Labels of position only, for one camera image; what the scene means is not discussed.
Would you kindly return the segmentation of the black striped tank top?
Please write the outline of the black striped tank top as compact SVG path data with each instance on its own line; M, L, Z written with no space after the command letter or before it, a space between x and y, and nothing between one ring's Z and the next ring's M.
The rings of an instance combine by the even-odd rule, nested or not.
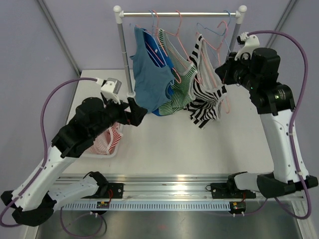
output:
M196 126L204 129L207 123L220 120L222 103L227 101L227 90L215 73L207 53L205 39L201 34L198 35L189 58L198 71L201 83L193 81L191 88L195 100L188 103L184 110L189 112L189 118Z

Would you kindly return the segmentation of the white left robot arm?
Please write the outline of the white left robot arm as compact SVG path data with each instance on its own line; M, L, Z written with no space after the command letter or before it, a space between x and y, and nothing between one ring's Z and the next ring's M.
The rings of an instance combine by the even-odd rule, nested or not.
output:
M14 226L39 226L55 211L81 198L104 198L109 182L98 171L89 172L80 181L62 190L50 188L62 172L78 159L95 139L118 122L139 126L147 109L139 107L131 97L118 104L105 98L90 97L76 108L75 116L62 127L51 141L41 163L21 189L4 191L0 198L13 208Z

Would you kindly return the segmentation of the pink hanger of black top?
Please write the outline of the pink hanger of black top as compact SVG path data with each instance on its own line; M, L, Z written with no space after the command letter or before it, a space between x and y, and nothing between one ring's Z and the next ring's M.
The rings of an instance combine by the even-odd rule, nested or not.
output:
M220 115L222 105L224 105L226 113L230 112L230 106L227 98L227 90L220 77L215 73L215 69L211 64L209 55L207 53L207 48L211 49L213 55L218 60L219 66L221 66L220 50L223 44L228 44L226 42L228 24L225 21L221 21L219 23L219 25L223 24L225 25L224 32L216 33L220 37L220 43L218 46L214 47L203 37L200 32L200 28L203 28L204 30L206 29L212 33L214 33L214 31L207 27L204 27L200 23L197 23L197 40L194 51L192 53L192 57L194 58L195 64L197 66L199 77L201 78L201 85L198 87L194 87L194 89L198 92L198 95L201 99L211 104L211 108L216 112L217 117L219 117Z

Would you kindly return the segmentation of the pink hanger of green top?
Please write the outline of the pink hanger of green top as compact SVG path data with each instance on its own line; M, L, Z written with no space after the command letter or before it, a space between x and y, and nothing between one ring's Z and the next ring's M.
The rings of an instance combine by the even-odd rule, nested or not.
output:
M177 16L179 18L179 23L176 32L168 32L160 28L160 18L158 13L155 12L157 17L157 37L160 43L160 46L163 48L165 54L171 59L174 64L174 72L177 75L177 82L181 84L188 84L189 86L194 80L196 75L196 69L193 62L190 60L188 53L179 37L179 32L182 24L182 15L180 11L176 10ZM184 56L182 56L176 47L170 41L170 36L173 36L177 39L178 44L180 45Z

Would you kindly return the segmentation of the green striped tank top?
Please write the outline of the green striped tank top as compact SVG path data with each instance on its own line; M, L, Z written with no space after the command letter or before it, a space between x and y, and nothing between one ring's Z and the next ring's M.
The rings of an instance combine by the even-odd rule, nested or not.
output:
M171 100L158 108L158 115L168 116L168 115L174 114L177 111L183 110L184 108L186 108L186 105L194 101L195 94L192 88L193 82L191 83L190 86L188 84L180 85L177 82L175 82L171 87L173 90L173 95L171 97Z

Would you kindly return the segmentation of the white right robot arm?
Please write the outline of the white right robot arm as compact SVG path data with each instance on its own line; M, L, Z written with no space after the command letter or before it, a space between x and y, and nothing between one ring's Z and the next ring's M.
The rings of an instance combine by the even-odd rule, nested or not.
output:
M319 184L301 161L295 165L294 154L300 156L300 149L297 142L291 144L289 137L296 134L295 126L290 123L296 107L292 90L277 81L280 60L274 49L256 48L252 53L231 52L225 63L215 70L226 85L240 85L249 91L274 165L271 173L230 175L226 191L231 197L250 190L260 192L265 198L275 198Z

